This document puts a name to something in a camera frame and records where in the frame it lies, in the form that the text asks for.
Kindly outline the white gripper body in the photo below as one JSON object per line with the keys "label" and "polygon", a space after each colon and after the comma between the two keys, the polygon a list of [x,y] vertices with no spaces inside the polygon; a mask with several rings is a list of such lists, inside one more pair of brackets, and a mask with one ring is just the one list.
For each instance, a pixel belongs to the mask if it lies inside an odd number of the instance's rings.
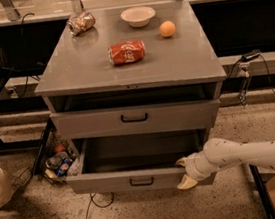
{"label": "white gripper body", "polygon": [[219,166],[206,158],[205,152],[194,152],[185,159],[186,174],[191,179],[200,182],[209,178],[210,175],[218,171]]}

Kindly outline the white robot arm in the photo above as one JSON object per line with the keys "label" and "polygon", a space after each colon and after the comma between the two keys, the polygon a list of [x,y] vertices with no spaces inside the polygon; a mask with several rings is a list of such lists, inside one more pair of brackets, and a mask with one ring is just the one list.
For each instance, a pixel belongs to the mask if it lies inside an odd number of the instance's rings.
{"label": "white robot arm", "polygon": [[221,138],[209,139],[201,152],[177,160],[176,165],[185,168],[177,188],[188,190],[213,173],[241,163],[275,171],[275,141],[246,144]]}

